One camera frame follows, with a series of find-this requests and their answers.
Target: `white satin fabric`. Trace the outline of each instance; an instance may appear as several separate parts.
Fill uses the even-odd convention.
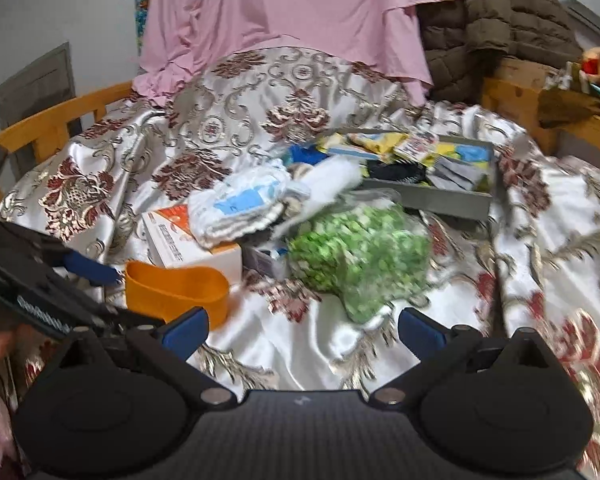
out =
[[[600,476],[600,172],[560,168],[524,130],[479,107],[415,110],[377,72],[307,49],[237,54],[192,81],[167,110],[126,100],[27,174],[6,195],[0,218],[122,268],[129,259],[148,261],[141,213],[208,189],[274,143],[339,126],[403,128],[415,118],[438,133],[501,146],[508,189],[487,224],[422,214],[433,238],[430,283],[411,304],[446,326],[500,332],[498,275],[507,331],[535,326],[594,410],[596,434],[582,466]],[[123,290],[105,297],[124,304]],[[360,326],[336,297],[294,280],[250,276],[232,298],[229,319],[189,363],[239,397],[249,388],[368,394],[417,362],[397,341],[405,303]]]

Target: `brown quilted jacket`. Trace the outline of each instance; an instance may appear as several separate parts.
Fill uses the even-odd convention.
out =
[[[455,0],[418,6],[435,100],[480,100],[503,56],[563,68],[582,50],[557,0]]]

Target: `clear plastic bag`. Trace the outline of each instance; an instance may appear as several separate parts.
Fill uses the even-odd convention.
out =
[[[313,290],[339,295],[355,322],[425,285],[429,232],[398,199],[391,189],[344,194],[289,241],[294,276]]]

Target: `wooden bed rail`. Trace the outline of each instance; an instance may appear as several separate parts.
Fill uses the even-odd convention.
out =
[[[9,153],[32,143],[36,162],[47,160],[69,140],[67,123],[89,112],[94,121],[106,115],[106,105],[131,94],[131,81],[96,90],[43,110],[0,132],[0,145]]]

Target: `gray tray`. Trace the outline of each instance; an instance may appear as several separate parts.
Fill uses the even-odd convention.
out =
[[[382,130],[356,130],[361,133],[382,133]],[[493,194],[493,183],[496,168],[493,157],[493,144],[483,140],[467,139],[459,136],[440,136],[441,142],[453,142],[455,144],[468,144],[481,146],[489,151],[490,175],[489,193],[476,193],[473,191],[451,191],[438,189],[431,186],[419,186],[418,184],[402,184],[389,180],[376,178],[365,178],[360,187],[362,189],[391,188],[400,193],[402,205],[410,209],[420,209],[441,215],[468,218],[471,220],[486,221],[489,217],[489,208]]]

